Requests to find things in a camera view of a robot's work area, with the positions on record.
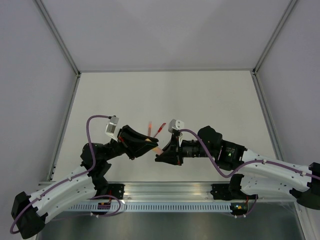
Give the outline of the orange marker pen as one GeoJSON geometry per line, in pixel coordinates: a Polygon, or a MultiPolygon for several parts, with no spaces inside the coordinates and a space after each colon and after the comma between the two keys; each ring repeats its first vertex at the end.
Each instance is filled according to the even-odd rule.
{"type": "Polygon", "coordinates": [[[159,148],[159,147],[157,146],[157,147],[153,148],[152,151],[155,152],[156,155],[160,155],[160,154],[158,154],[158,150],[159,150],[159,149],[161,149],[161,148],[159,148]]]}

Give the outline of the orange grip clear pen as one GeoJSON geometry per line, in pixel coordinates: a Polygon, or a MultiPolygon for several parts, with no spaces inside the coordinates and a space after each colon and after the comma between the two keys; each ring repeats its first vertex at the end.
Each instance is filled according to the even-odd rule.
{"type": "Polygon", "coordinates": [[[153,128],[153,125],[152,125],[152,122],[150,121],[148,123],[148,132],[147,132],[147,135],[150,137],[152,135],[152,128],[153,128]]]}

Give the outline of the red grip clear pen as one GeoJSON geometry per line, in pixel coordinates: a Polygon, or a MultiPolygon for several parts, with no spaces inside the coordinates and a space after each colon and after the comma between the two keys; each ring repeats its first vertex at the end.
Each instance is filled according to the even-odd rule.
{"type": "Polygon", "coordinates": [[[155,133],[155,135],[153,136],[154,138],[157,137],[157,135],[163,130],[163,128],[166,126],[166,123],[164,122],[159,129],[157,130],[157,132],[155,133]]]}

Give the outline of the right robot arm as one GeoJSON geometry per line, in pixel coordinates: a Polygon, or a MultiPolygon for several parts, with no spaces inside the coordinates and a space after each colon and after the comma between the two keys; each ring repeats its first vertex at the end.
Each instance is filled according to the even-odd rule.
{"type": "Polygon", "coordinates": [[[298,165],[258,154],[243,145],[223,140],[205,126],[198,133],[172,130],[170,142],[155,161],[181,166],[184,158],[209,158],[216,171],[229,179],[228,194],[236,199],[288,196],[306,208],[320,208],[320,164],[298,165]]]}

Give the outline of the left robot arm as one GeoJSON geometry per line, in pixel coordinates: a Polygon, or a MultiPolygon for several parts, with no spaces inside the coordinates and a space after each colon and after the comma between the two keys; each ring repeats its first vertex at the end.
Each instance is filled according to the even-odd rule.
{"type": "Polygon", "coordinates": [[[109,197],[105,174],[111,168],[109,160],[127,155],[134,160],[158,147],[158,139],[140,134],[128,125],[106,144],[88,142],[80,155],[81,164],[63,180],[27,194],[15,196],[11,216],[11,234],[29,239],[38,234],[55,216],[87,199],[109,197]]]}

